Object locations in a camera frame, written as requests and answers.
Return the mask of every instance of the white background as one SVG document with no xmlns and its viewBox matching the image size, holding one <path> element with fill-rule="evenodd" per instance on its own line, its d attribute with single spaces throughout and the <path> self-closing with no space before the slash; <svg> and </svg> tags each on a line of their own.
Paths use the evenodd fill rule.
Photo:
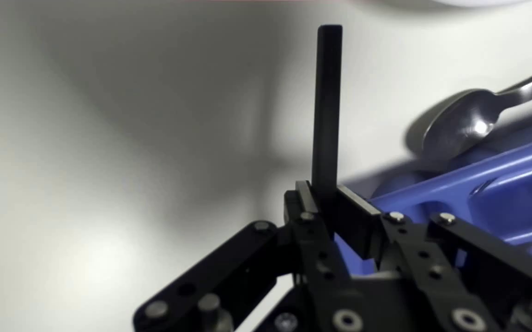
<svg viewBox="0 0 532 332">
<path fill-rule="evenodd" d="M 532 3 L 0 0 L 0 332 L 131 331 L 133 311 L 310 167 L 314 43 L 346 27 L 340 176 L 532 74 Z"/>
</svg>

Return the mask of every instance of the blue object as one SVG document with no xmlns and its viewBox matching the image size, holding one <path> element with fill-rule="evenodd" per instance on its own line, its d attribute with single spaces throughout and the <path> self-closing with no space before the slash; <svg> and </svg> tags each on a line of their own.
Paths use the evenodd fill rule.
<svg viewBox="0 0 532 332">
<path fill-rule="evenodd" d="M 532 248 L 532 143 L 503 154 L 477 150 L 460 165 L 431 180 L 416 174 L 386 180 L 384 191 L 370 200 L 377 209 L 399 211 L 416 224 L 434 213 L 453 213 L 512 246 Z M 351 274 L 373 272 L 346 244 L 338 246 Z"/>
</svg>

